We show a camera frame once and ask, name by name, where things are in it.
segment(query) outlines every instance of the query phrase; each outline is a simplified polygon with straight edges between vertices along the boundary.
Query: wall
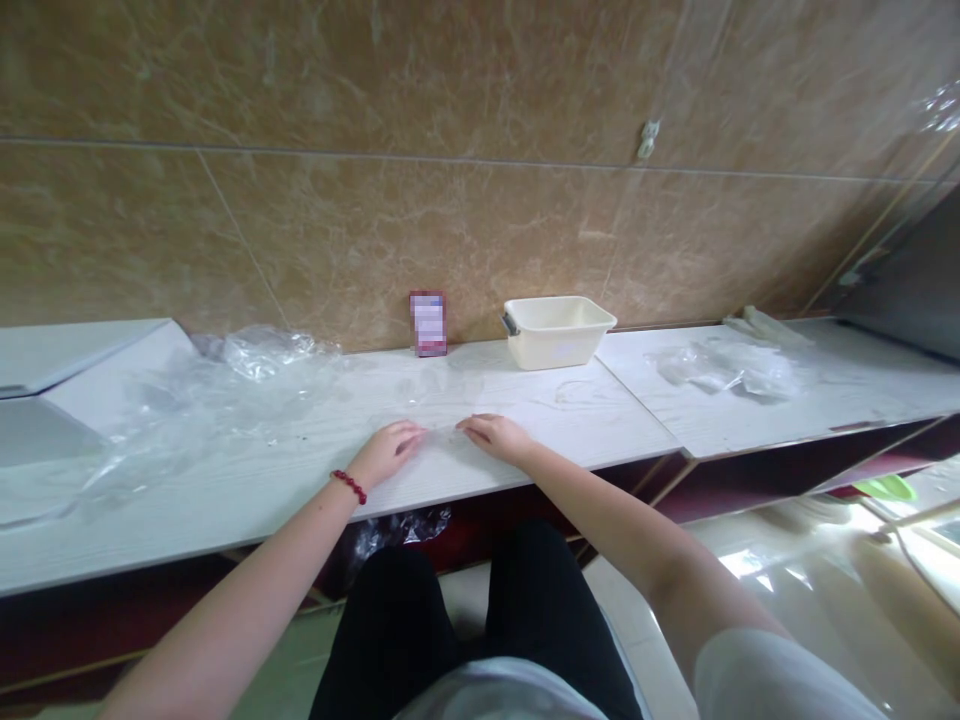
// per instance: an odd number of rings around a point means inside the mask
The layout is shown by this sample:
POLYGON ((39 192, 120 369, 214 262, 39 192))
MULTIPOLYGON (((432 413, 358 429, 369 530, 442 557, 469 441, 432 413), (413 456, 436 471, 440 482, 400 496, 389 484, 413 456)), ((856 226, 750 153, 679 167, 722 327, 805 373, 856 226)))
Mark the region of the wall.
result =
POLYGON ((958 8, 11 0, 0 323, 367 349, 409 344, 416 288, 455 341, 548 294, 624 326, 796 313, 957 154, 921 101, 960 78, 958 8))

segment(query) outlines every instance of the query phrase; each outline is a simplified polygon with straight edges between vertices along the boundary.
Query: white box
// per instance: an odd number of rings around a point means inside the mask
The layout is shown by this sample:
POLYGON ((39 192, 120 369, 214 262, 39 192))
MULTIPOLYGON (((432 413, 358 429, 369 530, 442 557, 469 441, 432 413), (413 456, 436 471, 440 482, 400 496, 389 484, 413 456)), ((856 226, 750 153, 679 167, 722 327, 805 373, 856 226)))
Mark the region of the white box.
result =
POLYGON ((503 324, 521 370, 585 365, 617 319, 589 298, 571 295, 508 300, 503 324))
POLYGON ((169 318, 0 328, 0 467, 100 447, 131 379, 195 353, 169 318))

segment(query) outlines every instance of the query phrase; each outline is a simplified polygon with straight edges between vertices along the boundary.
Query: white plastic basket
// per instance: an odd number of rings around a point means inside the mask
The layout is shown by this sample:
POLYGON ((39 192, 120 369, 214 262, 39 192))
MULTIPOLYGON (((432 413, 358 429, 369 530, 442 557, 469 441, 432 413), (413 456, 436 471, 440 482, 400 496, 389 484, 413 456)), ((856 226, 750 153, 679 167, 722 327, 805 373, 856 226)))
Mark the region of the white plastic basket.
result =
POLYGON ((585 365, 617 319, 589 298, 571 295, 508 300, 507 344, 522 370, 585 365))

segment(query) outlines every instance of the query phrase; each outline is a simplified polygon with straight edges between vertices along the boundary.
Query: bracelet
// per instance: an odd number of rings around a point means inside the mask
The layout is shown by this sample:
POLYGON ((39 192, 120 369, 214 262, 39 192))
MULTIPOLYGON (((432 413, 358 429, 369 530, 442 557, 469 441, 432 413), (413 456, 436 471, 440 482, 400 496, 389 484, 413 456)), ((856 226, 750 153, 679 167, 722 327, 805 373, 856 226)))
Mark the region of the bracelet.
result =
POLYGON ((343 480, 350 487, 350 489, 357 494, 357 497, 360 498, 360 504, 367 504, 367 494, 363 491, 363 488, 360 487, 357 481, 347 475, 343 470, 334 470, 332 473, 330 473, 330 477, 335 477, 337 480, 343 480))

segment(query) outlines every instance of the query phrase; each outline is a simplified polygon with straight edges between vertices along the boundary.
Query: white countertop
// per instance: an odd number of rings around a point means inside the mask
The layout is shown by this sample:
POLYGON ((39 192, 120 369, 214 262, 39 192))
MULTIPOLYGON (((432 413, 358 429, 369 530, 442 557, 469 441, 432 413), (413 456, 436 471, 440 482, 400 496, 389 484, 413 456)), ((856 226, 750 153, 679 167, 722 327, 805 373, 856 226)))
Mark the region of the white countertop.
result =
MULTIPOLYGON (((378 427, 409 417, 434 430, 419 456, 370 495, 356 518, 522 485, 453 426, 475 412, 509 415, 541 442, 591 468, 677 450, 680 443, 596 359, 523 372, 505 341, 445 358, 409 350, 349 356, 330 398, 276 442, 213 454, 121 507, 85 506, 62 520, 0 533, 0 595, 257 542, 273 533, 330 470, 344 467, 378 427)), ((0 472, 4 519, 54 505, 61 464, 0 472)))
POLYGON ((787 402, 676 386, 648 357, 707 338, 744 339, 724 326, 608 334, 597 357, 699 459, 960 412, 957 366, 832 319, 788 325, 816 344, 787 353, 808 381, 787 402))

